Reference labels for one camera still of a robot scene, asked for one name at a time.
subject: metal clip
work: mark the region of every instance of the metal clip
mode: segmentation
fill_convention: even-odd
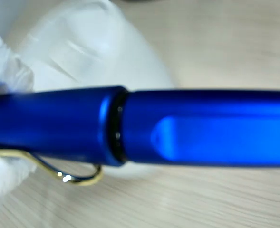
[[[26,158],[49,173],[52,177],[61,180],[64,183],[71,183],[78,186],[96,184],[103,175],[102,166],[94,165],[95,172],[91,176],[74,176],[53,167],[38,156],[35,156],[27,151],[0,149],[0,157]]]

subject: light wood surface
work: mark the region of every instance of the light wood surface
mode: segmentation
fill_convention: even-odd
[[[114,2],[179,87],[280,89],[280,0]],[[280,170],[157,167],[88,188],[38,171],[0,210],[0,228],[190,227],[280,228]]]

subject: pen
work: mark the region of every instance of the pen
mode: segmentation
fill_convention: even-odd
[[[0,149],[110,166],[280,167],[280,92],[118,86],[3,95]]]

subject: white cloth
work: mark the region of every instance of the white cloth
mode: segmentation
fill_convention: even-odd
[[[33,81],[32,71],[0,38],[0,94],[32,91]],[[24,159],[0,157],[0,198],[20,185],[35,168]]]

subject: pen clip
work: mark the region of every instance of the pen clip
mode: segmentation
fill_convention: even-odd
[[[0,157],[15,157],[28,159],[34,164],[36,164],[38,167],[40,167],[42,170],[46,171],[52,177],[61,180],[63,183],[70,183],[78,186],[89,186],[96,184],[102,178],[103,175],[101,165],[94,165],[95,172],[90,176],[72,175],[48,164],[38,156],[35,156],[27,151],[22,150],[0,149]]]

